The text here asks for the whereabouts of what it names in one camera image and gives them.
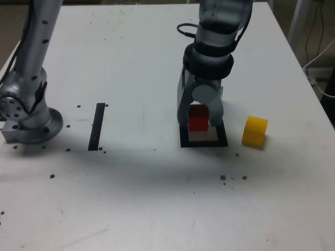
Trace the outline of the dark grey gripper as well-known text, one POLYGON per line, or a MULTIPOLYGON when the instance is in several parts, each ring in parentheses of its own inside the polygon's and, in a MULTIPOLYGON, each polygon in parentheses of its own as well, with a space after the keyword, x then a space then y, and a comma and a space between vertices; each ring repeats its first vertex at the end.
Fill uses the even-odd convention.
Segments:
POLYGON ((191 74, 182 69, 177 87, 177 120, 181 127, 188 124, 188 108, 194 101, 206 105, 209 110, 209 122, 217 127, 221 124, 224 109, 219 92, 223 91, 221 79, 210 80, 191 74))

